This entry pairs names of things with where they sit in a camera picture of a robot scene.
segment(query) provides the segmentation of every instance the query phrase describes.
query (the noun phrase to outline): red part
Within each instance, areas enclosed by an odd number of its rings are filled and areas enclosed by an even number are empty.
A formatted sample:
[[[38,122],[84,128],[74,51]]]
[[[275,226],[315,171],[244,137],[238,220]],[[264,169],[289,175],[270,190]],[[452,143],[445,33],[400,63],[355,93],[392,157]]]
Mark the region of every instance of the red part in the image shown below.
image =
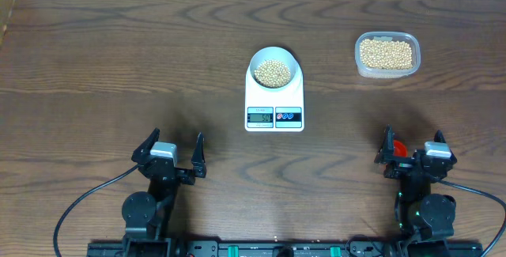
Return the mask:
[[[408,149],[398,140],[394,140],[394,155],[397,157],[408,157]]]

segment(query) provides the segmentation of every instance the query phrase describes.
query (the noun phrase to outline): wooden table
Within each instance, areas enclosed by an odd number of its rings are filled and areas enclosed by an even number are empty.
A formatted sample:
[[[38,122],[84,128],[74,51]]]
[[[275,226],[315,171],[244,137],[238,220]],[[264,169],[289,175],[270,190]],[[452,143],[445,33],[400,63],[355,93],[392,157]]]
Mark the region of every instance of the wooden table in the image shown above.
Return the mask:
[[[199,131],[208,176],[183,187],[172,230],[223,240],[396,235],[398,182],[373,159],[390,123],[410,152],[441,129],[459,163],[448,180],[506,198],[506,0],[17,0],[0,50],[0,255],[52,255],[62,212],[125,172],[154,127],[182,166]],[[414,76],[359,76],[369,31],[415,35]],[[299,134],[244,130],[244,75],[266,46],[304,71]],[[123,236],[136,172],[77,206],[64,256]],[[504,213],[457,200],[455,238],[486,246]],[[502,240],[492,255],[506,254]]]

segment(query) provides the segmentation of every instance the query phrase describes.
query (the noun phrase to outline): green connector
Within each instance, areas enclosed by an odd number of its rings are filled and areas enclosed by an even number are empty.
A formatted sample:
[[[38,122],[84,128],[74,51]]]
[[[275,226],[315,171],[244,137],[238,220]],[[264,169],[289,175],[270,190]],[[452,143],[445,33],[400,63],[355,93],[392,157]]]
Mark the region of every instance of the green connector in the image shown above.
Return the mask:
[[[228,257],[239,257],[239,246],[228,246]]]
[[[340,247],[331,247],[330,248],[330,257],[341,257],[341,248]]]

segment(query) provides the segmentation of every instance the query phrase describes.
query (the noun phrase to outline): white scale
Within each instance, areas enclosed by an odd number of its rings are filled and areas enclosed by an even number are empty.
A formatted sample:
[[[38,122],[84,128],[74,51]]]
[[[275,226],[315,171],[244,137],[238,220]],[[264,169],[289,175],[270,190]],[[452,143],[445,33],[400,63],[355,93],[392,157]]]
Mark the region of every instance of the white scale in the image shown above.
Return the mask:
[[[267,88],[255,80],[255,70],[266,60],[279,60],[290,69],[290,82]],[[292,54],[280,47],[266,47],[251,59],[246,72],[244,127],[247,131],[302,131],[304,84],[302,70]]]

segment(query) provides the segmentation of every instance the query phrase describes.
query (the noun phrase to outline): clear plastic container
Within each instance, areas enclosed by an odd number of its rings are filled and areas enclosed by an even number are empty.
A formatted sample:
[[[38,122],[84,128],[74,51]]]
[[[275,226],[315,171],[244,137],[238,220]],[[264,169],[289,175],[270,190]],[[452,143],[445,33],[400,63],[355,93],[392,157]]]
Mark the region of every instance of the clear plastic container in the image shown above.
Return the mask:
[[[384,70],[367,67],[361,61],[360,45],[362,40],[385,40],[385,41],[403,41],[410,45],[412,51],[413,67],[407,70]],[[370,78],[399,78],[415,73],[421,64],[420,44],[414,36],[405,32],[366,32],[360,36],[355,43],[355,61],[357,62],[358,73],[364,77]]]

